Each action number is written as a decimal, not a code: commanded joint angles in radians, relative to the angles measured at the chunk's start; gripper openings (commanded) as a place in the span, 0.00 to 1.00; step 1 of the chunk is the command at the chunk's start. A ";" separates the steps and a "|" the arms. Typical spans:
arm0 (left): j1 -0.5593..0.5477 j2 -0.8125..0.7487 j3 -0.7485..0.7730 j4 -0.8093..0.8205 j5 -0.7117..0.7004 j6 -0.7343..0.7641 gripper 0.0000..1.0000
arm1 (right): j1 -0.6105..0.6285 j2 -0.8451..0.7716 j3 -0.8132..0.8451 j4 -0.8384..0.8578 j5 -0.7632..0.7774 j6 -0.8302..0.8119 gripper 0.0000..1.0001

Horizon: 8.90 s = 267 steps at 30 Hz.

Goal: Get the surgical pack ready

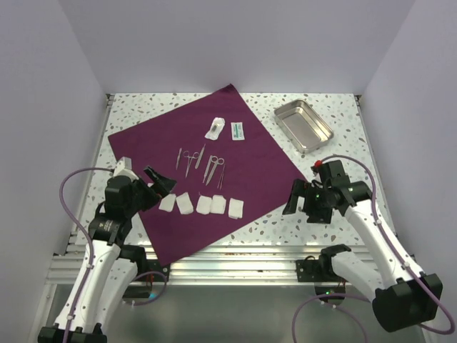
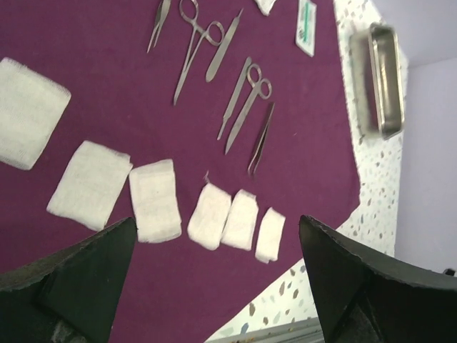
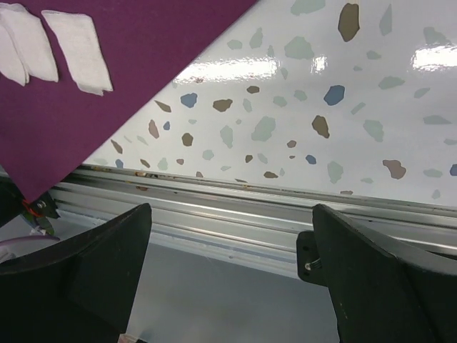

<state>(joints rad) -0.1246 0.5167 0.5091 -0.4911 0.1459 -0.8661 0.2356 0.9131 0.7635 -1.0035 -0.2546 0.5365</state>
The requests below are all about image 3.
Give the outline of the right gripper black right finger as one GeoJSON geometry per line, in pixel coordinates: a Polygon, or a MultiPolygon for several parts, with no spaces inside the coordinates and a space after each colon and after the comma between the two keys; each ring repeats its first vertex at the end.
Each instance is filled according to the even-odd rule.
{"type": "Polygon", "coordinates": [[[324,205],[298,234],[299,278],[329,290],[340,342],[455,342],[456,259],[324,205]]]}

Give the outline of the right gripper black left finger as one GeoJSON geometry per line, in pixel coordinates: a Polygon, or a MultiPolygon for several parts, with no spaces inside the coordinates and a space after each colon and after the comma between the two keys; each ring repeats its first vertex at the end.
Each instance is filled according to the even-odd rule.
{"type": "Polygon", "coordinates": [[[117,342],[126,332],[151,232],[141,204],[1,264],[2,342],[117,342]]]}

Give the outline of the white gauze pad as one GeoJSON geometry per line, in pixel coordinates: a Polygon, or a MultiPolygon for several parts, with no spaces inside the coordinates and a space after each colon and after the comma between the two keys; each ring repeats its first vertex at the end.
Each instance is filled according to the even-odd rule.
{"type": "Polygon", "coordinates": [[[1,24],[12,38],[26,72],[26,80],[32,76],[58,82],[58,69],[40,18],[21,4],[1,3],[1,24]]]}
{"type": "Polygon", "coordinates": [[[54,10],[43,10],[41,15],[56,36],[78,89],[98,96],[113,91],[93,19],[54,10]]]}
{"type": "Polygon", "coordinates": [[[25,86],[29,80],[14,43],[3,26],[1,26],[1,74],[21,86],[25,86]]]}

